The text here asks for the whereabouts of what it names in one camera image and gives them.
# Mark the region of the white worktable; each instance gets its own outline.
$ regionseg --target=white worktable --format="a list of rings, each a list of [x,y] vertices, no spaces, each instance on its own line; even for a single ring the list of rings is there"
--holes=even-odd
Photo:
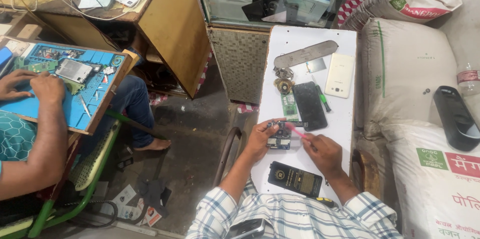
[[[280,92],[273,85],[275,76],[274,59],[304,47],[315,45],[327,40],[333,40],[338,44],[337,53],[356,57],[357,54],[357,33],[353,31],[301,28],[289,26],[274,26],[270,31],[268,43],[268,54],[265,67],[265,75],[263,77],[263,85],[261,91],[260,110],[258,122],[263,122],[272,118],[281,118],[283,116],[282,102]],[[325,83],[330,65],[331,55],[324,57],[327,69],[310,74],[305,63],[291,67],[294,72],[293,81],[296,84],[312,81],[311,75],[315,76],[317,83],[320,85],[322,92],[325,93]],[[332,109],[327,113],[323,107],[328,126],[327,128],[312,131],[314,135],[323,134],[332,138],[343,148],[342,168],[347,174],[350,174],[351,160],[351,142],[353,127],[353,105],[354,105],[354,80],[352,77],[350,95],[347,99],[326,94],[327,102]],[[304,132],[303,128],[297,128],[298,131]],[[296,194],[282,187],[277,187],[268,183],[268,174],[270,173],[270,164],[273,161],[281,162],[296,168],[303,169],[313,174],[319,174],[320,171],[310,159],[308,154],[301,145],[300,137],[296,133],[292,133],[290,150],[268,150],[266,156],[257,162],[252,169],[251,178],[259,193],[268,194]],[[332,187],[327,186],[323,180],[320,197],[333,199],[338,204],[339,199],[333,192]]]

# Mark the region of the jeans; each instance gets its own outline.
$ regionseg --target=jeans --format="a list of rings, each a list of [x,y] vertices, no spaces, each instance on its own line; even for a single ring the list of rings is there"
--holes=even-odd
[[[150,129],[153,128],[155,122],[148,100],[147,85],[141,78],[132,75],[126,76],[122,82],[120,82],[115,93],[109,105],[111,110],[122,113],[125,109],[127,116],[131,120]],[[81,155],[79,162],[83,161],[83,159],[95,149],[95,145],[105,137],[114,122],[114,118],[104,115],[95,133],[92,136],[84,137],[79,150],[79,154]],[[134,148],[143,148],[153,142],[153,137],[144,131],[132,127],[131,132],[134,138],[132,143]]]

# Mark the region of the green stripe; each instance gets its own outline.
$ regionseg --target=green stripe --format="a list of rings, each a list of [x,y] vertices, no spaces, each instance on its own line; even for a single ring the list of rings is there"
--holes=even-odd
[[[381,80],[381,87],[382,87],[381,88],[381,90],[382,90],[381,93],[382,93],[382,95],[381,96],[382,96],[382,98],[385,98],[385,55],[384,55],[384,52],[383,52],[384,51],[384,47],[383,47],[384,46],[384,41],[383,41],[384,38],[382,36],[382,30],[380,28],[380,21],[377,21],[377,24],[378,24],[378,32],[380,33],[380,44],[382,46],[381,47],[381,51],[382,51],[381,52],[381,57],[382,57],[381,58],[381,62],[382,62],[381,63],[381,68],[382,68],[381,69],[381,73],[382,73],[381,74],[381,79],[382,79]]]

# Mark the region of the chair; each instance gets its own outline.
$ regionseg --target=chair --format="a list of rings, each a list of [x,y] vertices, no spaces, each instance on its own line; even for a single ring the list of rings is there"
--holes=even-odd
[[[85,208],[95,191],[97,182],[99,181],[105,163],[107,162],[107,158],[109,157],[115,139],[117,138],[120,126],[122,123],[133,125],[127,117],[111,110],[107,111],[108,112],[105,112],[105,114],[116,118],[117,121],[112,125],[105,137],[98,142],[93,152],[83,162],[76,165],[70,172],[68,169],[65,171],[67,174],[69,172],[69,180],[74,183],[76,191],[87,189],[85,196],[78,205],[65,214],[54,215],[56,212],[53,209],[55,200],[48,199],[43,204],[38,216],[31,216],[11,223],[5,227],[0,227],[0,239],[20,239],[24,236],[35,238],[43,229],[67,221],[78,215]],[[159,135],[155,135],[155,137],[165,139],[165,137]]]

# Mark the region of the pink brush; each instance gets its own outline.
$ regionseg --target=pink brush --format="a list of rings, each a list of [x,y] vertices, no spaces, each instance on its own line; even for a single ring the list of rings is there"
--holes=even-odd
[[[297,133],[300,137],[302,138],[305,138],[306,140],[310,141],[309,138],[307,138],[307,136],[303,133],[300,133],[299,131],[297,131],[297,129],[295,129],[295,125],[293,125],[292,123],[285,123],[285,126],[289,129],[289,130],[292,130],[294,131],[295,133]]]
[[[315,146],[312,144],[312,141],[311,141],[309,138],[307,138],[307,136],[306,136],[304,133],[300,133],[299,131],[297,131],[297,129],[295,129],[295,125],[293,125],[292,123],[288,123],[288,122],[287,122],[287,123],[285,123],[285,126],[286,126],[289,130],[294,131],[295,133],[297,133],[300,137],[305,138],[306,140],[308,140],[309,143],[310,143],[311,148],[312,148],[314,151],[318,151],[317,148],[315,148]]]

